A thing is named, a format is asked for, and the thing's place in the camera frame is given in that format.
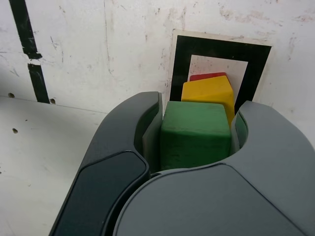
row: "yellow block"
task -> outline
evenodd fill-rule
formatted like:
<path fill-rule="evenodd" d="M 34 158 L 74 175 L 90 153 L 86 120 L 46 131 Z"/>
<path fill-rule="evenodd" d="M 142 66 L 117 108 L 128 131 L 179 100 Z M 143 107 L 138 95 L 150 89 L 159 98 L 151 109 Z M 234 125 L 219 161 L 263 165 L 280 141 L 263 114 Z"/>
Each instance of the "yellow block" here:
<path fill-rule="evenodd" d="M 233 99 L 233 90 L 225 75 L 186 82 L 183 86 L 183 102 L 209 102 L 222 104 L 225 108 L 230 126 L 234 118 Z"/>

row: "black tape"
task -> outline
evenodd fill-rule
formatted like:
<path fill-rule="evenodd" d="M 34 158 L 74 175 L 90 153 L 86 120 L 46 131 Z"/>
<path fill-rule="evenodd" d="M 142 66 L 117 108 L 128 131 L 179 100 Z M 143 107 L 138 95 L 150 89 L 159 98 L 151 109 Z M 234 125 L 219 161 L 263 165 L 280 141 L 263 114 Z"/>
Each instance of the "black tape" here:
<path fill-rule="evenodd" d="M 22 43 L 23 52 L 29 59 L 40 59 L 41 54 L 37 52 L 33 30 L 26 8 L 25 0 L 9 0 L 16 28 Z"/>
<path fill-rule="evenodd" d="M 33 84 L 35 96 L 37 98 L 38 102 L 44 102 L 44 103 L 50 103 L 46 86 L 45 86 L 45 81 L 44 81 L 44 76 L 43 72 L 41 70 L 40 65 L 33 65 L 33 64 L 28 64 L 28 68 L 30 71 L 30 76 L 31 76 L 31 83 Z"/>

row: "mark on wall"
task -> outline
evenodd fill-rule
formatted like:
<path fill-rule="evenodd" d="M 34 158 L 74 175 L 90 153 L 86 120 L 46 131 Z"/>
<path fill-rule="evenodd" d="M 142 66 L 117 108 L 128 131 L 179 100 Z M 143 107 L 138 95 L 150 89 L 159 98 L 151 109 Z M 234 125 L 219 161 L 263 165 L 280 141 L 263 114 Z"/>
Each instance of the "mark on wall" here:
<path fill-rule="evenodd" d="M 250 14 L 247 14 L 247 15 L 240 14 L 240 13 L 236 14 L 232 10 L 226 9 L 226 7 L 223 5 L 220 7 L 220 15 L 228 21 L 235 20 L 236 22 L 239 22 L 239 23 L 256 24 L 257 21 L 259 20 L 259 21 L 264 21 L 269 24 L 276 25 L 276 26 L 280 26 L 280 27 L 283 26 L 281 22 L 271 20 L 269 17 L 264 16 L 264 13 L 261 11 L 252 10 L 250 11 Z"/>
<path fill-rule="evenodd" d="M 52 45 L 54 46 L 54 49 L 57 50 L 57 46 L 55 45 L 53 38 L 51 36 L 50 36 L 50 40 L 51 40 Z"/>
<path fill-rule="evenodd" d="M 61 44 L 60 47 L 61 47 L 61 62 L 63 63 L 63 45 Z"/>
<path fill-rule="evenodd" d="M 104 18 L 105 18 L 105 44 L 106 44 L 106 51 L 107 51 L 107 64 L 108 64 L 108 72 L 113 76 L 112 72 L 114 72 L 114 70 L 111 69 L 111 62 L 110 62 L 110 56 L 109 56 L 109 49 L 108 49 L 108 24 L 107 24 L 107 17 L 106 17 L 106 7 L 105 7 L 105 1 L 104 1 Z M 113 25 L 113 13 L 111 13 L 111 25 Z"/>
<path fill-rule="evenodd" d="M 59 10 L 63 11 L 63 13 L 65 13 L 65 10 L 63 10 L 63 8 L 61 6 L 59 6 Z"/>
<path fill-rule="evenodd" d="M 7 30 L 0 27 L 0 32 L 7 32 Z"/>
<path fill-rule="evenodd" d="M 127 9 L 123 6 L 123 5 L 120 5 L 125 11 L 127 11 Z"/>
<path fill-rule="evenodd" d="M 244 36 L 238 36 L 238 37 L 231 37 L 230 40 L 235 40 L 235 39 L 244 39 Z"/>
<path fill-rule="evenodd" d="M 158 15 L 160 10 L 161 10 L 161 8 L 158 8 L 157 11 L 154 14 Z"/>
<path fill-rule="evenodd" d="M 267 4 L 272 4 L 274 2 L 279 3 L 279 0 L 265 0 L 264 2 Z"/>
<path fill-rule="evenodd" d="M 169 35 L 171 33 L 172 27 L 173 27 L 173 19 L 174 19 L 174 15 L 175 15 L 175 9 L 174 8 L 170 8 L 168 15 L 164 21 L 163 26 L 165 27 L 165 34 Z"/>
<path fill-rule="evenodd" d="M 16 72 L 16 70 L 13 68 L 12 70 L 10 70 L 10 72 L 14 75 L 16 75 L 17 77 L 20 77 L 19 74 Z"/>
<path fill-rule="evenodd" d="M 294 47 L 295 47 L 295 41 L 296 37 L 292 36 L 289 40 L 289 55 L 288 55 L 288 61 L 291 60 L 291 55 L 293 53 Z"/>
<path fill-rule="evenodd" d="M 2 56 L 1 54 L 0 54 L 0 58 L 3 58 L 6 61 L 6 63 L 8 63 L 8 60 L 4 56 Z"/>
<path fill-rule="evenodd" d="M 293 17 L 294 21 L 298 21 L 298 22 L 313 22 L 315 21 L 315 17 L 310 16 L 310 15 L 301 15 L 301 16 L 297 16 L 297 17 Z"/>
<path fill-rule="evenodd" d="M 184 7 L 183 12 L 180 16 L 180 21 L 182 23 L 182 30 L 185 29 L 185 17 L 186 17 L 186 11 L 187 11 L 187 7 Z"/>
<path fill-rule="evenodd" d="M 259 35 L 259 40 L 268 41 L 273 35 L 276 34 L 275 30 L 271 32 L 262 32 L 262 31 L 255 31 L 257 35 Z"/>
<path fill-rule="evenodd" d="M 161 53 L 161 63 L 158 67 L 158 69 L 160 70 L 160 68 L 163 68 L 163 70 L 165 70 L 165 63 L 166 63 L 166 50 L 165 48 L 162 49 L 162 53 Z"/>

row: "green cube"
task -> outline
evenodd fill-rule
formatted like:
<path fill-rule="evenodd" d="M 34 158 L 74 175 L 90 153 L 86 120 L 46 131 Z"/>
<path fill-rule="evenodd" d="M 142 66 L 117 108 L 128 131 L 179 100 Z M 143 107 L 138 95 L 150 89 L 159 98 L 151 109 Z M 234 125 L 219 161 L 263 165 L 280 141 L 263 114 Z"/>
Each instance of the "green cube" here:
<path fill-rule="evenodd" d="M 231 133 L 224 106 L 214 103 L 167 103 L 160 135 L 162 170 L 191 168 L 229 155 Z"/>

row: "black border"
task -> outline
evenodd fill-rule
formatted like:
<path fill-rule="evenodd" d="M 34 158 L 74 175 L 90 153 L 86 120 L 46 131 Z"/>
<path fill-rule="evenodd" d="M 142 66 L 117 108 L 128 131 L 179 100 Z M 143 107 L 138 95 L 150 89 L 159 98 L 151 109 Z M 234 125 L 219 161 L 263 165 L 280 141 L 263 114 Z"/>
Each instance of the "black border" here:
<path fill-rule="evenodd" d="M 177 36 L 171 86 L 171 101 L 181 101 L 183 84 L 187 82 L 191 55 L 247 61 L 248 65 L 235 102 L 235 113 L 245 101 L 252 101 L 271 46 Z"/>
<path fill-rule="evenodd" d="M 34 64 L 28 64 L 30 77 L 31 77 L 31 83 L 33 84 L 35 96 L 37 98 L 38 102 L 43 103 L 50 103 L 46 86 L 45 86 L 45 80 L 44 75 L 41 70 L 40 65 L 34 65 Z"/>
<path fill-rule="evenodd" d="M 9 0 L 16 28 L 21 40 L 23 52 L 29 59 L 40 59 L 41 54 L 37 52 L 37 47 L 33 35 L 28 10 L 25 0 Z"/>

